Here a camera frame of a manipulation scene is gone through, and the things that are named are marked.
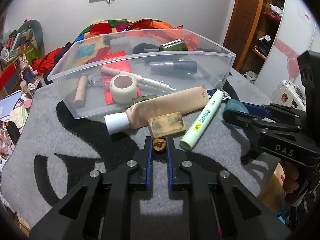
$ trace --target red clothing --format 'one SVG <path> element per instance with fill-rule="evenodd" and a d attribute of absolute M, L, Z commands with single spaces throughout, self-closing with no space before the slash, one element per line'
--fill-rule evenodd
<path fill-rule="evenodd" d="M 37 70 L 39 76 L 43 75 L 47 70 L 53 67 L 54 56 L 60 51 L 62 48 L 57 48 L 54 51 L 48 53 L 44 57 L 37 59 L 33 62 L 32 69 Z"/>

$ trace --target brown door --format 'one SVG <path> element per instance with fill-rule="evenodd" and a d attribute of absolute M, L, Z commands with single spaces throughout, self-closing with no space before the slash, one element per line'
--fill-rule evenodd
<path fill-rule="evenodd" d="M 258 24 L 263 0 L 236 0 L 223 46 L 236 53 L 233 67 L 237 70 L 248 51 Z"/>

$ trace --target hand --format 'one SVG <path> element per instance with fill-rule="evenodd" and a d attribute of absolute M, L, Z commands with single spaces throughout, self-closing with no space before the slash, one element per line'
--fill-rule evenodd
<path fill-rule="evenodd" d="M 298 189 L 299 184 L 296 179 L 299 177 L 298 169 L 289 162 L 284 163 L 284 182 L 283 189 L 287 194 L 292 193 L 294 190 Z"/>

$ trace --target light green tube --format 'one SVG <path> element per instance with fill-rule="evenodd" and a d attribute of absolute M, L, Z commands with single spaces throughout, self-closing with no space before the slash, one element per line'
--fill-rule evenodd
<path fill-rule="evenodd" d="M 217 90 L 207 105 L 202 110 L 201 114 L 195 120 L 195 122 L 191 125 L 189 130 L 185 133 L 185 135 L 180 140 L 181 147 L 185 148 L 188 151 L 196 145 L 200 136 L 203 134 L 204 130 L 208 126 L 212 117 L 216 113 L 221 101 L 223 98 L 223 92 Z"/>

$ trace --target red packet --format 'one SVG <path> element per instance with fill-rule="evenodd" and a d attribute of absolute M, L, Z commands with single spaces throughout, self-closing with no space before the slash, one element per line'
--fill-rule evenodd
<path fill-rule="evenodd" d="M 113 57 L 122 57 L 122 56 L 126 56 L 127 54 L 124 51 L 121 52 L 117 52 L 117 53 L 113 53 L 113 54 L 109 54 L 109 55 L 105 55 L 103 57 L 101 57 L 99 60 L 104 60 L 104 59 L 108 59 L 108 58 L 113 58 Z M 110 67 L 110 68 L 115 68 L 115 69 L 119 69 L 119 70 L 123 70 L 129 73 L 132 73 L 132 69 L 130 67 L 130 64 L 127 60 L 122 60 L 122 61 L 117 61 L 117 62 L 112 62 L 112 63 L 107 63 L 104 64 L 103 66 L 105 67 Z M 103 89 L 104 89 L 104 97 L 106 99 L 106 103 L 107 104 L 112 104 L 113 103 L 113 99 L 110 93 L 110 81 L 113 77 L 107 76 L 107 75 L 102 75 L 102 83 L 103 83 Z M 138 96 L 141 96 L 141 92 L 139 90 L 139 88 L 137 88 L 137 93 Z"/>

